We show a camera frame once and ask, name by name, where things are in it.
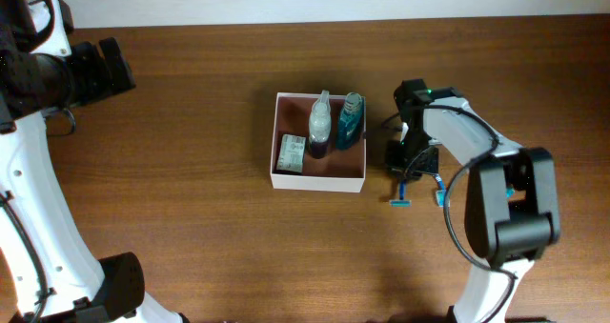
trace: white box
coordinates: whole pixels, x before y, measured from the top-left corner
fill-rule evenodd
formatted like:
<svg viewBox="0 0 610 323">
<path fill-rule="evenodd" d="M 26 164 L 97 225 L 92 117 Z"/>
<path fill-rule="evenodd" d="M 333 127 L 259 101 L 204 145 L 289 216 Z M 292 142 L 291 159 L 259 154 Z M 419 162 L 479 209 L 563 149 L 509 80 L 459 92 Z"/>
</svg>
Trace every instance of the white box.
<svg viewBox="0 0 610 323">
<path fill-rule="evenodd" d="M 286 133 L 308 137 L 309 114 L 319 94 L 278 93 L 275 100 L 274 138 L 271 147 L 270 176 L 274 189 L 328 192 L 360 192 L 366 177 L 366 100 L 362 113 L 360 138 L 347 151 L 335 149 L 336 125 L 345 95 L 331 95 L 331 146 L 329 153 L 314 159 L 307 152 L 303 174 L 285 174 L 275 170 L 282 136 Z"/>
</svg>

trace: plastic bottle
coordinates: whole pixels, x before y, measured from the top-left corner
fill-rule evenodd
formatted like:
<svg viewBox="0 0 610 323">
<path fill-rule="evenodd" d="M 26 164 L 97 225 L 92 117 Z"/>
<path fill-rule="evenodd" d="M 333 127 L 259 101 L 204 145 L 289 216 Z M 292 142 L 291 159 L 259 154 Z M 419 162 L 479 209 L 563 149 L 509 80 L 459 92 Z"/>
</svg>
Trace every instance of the plastic bottle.
<svg viewBox="0 0 610 323">
<path fill-rule="evenodd" d="M 328 151 L 331 135 L 331 105 L 329 92 L 322 91 L 312 106 L 309 116 L 309 152 L 313 158 L 322 158 Z"/>
<path fill-rule="evenodd" d="M 347 150 L 357 141 L 360 131 L 360 120 L 364 111 L 364 99 L 360 94 L 351 92 L 345 98 L 345 104 L 339 116 L 336 148 Z"/>
</svg>

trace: dark liquid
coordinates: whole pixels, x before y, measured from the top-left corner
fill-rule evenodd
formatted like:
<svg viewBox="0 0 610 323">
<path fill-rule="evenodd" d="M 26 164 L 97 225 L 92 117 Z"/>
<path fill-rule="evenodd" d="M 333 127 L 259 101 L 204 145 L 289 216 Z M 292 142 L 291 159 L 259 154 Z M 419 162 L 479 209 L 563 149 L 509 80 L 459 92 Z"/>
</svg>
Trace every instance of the dark liquid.
<svg viewBox="0 0 610 323">
<path fill-rule="evenodd" d="M 313 158 L 322 158 L 326 155 L 326 151 L 328 151 L 328 142 L 311 142 L 309 144 L 309 153 Z"/>
</svg>

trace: wooden table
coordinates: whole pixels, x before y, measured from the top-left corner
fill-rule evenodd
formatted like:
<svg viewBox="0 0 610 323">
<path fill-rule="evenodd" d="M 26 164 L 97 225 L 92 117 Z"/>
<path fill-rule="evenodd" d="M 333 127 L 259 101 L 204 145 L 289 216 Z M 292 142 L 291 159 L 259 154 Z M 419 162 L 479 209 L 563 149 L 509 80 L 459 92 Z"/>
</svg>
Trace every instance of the wooden table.
<svg viewBox="0 0 610 323">
<path fill-rule="evenodd" d="M 132 251 L 147 290 L 192 322 L 365 322 L 444 314 L 469 265 L 431 179 L 390 208 L 385 141 L 360 194 L 274 191 L 275 94 L 367 97 L 372 127 L 403 79 L 455 86 L 496 129 L 555 157 L 562 238 L 509 316 L 610 319 L 610 16 L 80 30 L 117 37 L 137 90 L 75 111 L 51 157 L 96 257 Z M 458 168 L 441 152 L 446 180 Z M 461 225 L 465 182 L 454 217 Z M 0 321 L 15 310 L 0 267 Z"/>
</svg>

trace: robotic arm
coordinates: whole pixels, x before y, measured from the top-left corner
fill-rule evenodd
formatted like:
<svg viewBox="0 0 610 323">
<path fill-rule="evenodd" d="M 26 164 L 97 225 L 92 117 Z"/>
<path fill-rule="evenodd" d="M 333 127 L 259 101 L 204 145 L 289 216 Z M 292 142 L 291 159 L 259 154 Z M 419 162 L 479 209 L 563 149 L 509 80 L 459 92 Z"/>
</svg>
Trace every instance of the robotic arm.
<svg viewBox="0 0 610 323">
<path fill-rule="evenodd" d="M 12 321 L 188 322 L 145 293 L 134 254 L 92 256 L 55 178 L 45 117 L 135 87 L 113 38 L 100 54 L 71 46 L 72 29 L 62 0 L 0 0 L 0 248 L 21 313 Z"/>
<path fill-rule="evenodd" d="M 465 229 L 478 258 L 471 256 L 466 289 L 448 318 L 459 323 L 504 322 L 519 281 L 546 246 L 559 239 L 553 159 L 548 151 L 525 149 L 489 127 L 456 89 L 429 90 L 423 80 L 410 80 L 394 98 L 408 131 L 404 140 L 388 144 L 390 172 L 418 180 L 430 165 L 437 165 L 437 144 L 464 165 L 463 172 L 470 172 Z M 448 211 L 457 179 L 444 198 L 445 218 L 456 246 L 469 258 L 453 233 Z M 510 201 L 507 188 L 524 192 L 524 199 Z"/>
</svg>

